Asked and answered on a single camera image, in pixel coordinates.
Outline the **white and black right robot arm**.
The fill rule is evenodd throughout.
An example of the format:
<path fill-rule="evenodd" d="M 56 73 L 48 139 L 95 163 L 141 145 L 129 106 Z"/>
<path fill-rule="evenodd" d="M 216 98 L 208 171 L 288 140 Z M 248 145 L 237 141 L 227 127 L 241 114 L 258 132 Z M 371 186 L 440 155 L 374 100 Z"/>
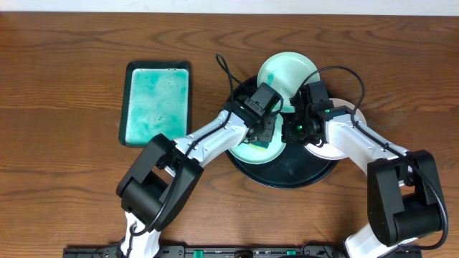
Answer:
<path fill-rule="evenodd" d="M 284 117 L 283 141 L 330 145 L 365 172 L 368 224 L 345 242 L 347 257 L 388 257 L 419 250 L 413 241 L 437 231 L 448 235 L 448 213 L 433 156 L 411 152 L 384 139 L 356 116 L 336 107 L 326 90 L 301 87 L 290 99 L 294 111 Z"/>

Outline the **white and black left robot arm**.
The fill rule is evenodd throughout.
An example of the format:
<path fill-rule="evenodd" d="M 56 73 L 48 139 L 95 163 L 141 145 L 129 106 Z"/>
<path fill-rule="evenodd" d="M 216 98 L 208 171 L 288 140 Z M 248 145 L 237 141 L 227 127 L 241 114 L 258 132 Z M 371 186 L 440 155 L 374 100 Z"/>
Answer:
<path fill-rule="evenodd" d="M 215 120 L 187 136 L 152 137 L 116 189 L 127 218 L 120 256 L 154 257 L 161 231 L 184 208 L 204 167 L 245 140 L 261 140 L 277 116 L 271 105 L 228 102 Z"/>

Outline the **green scrubbing sponge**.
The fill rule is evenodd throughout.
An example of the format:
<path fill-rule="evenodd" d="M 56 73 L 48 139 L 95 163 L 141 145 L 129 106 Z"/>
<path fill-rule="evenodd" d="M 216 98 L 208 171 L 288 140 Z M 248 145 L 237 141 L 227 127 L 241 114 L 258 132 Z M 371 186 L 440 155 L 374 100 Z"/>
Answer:
<path fill-rule="evenodd" d="M 254 148 L 258 151 L 266 151 L 269 148 L 269 142 L 262 142 L 262 141 L 251 141 L 247 144 L 249 147 Z"/>

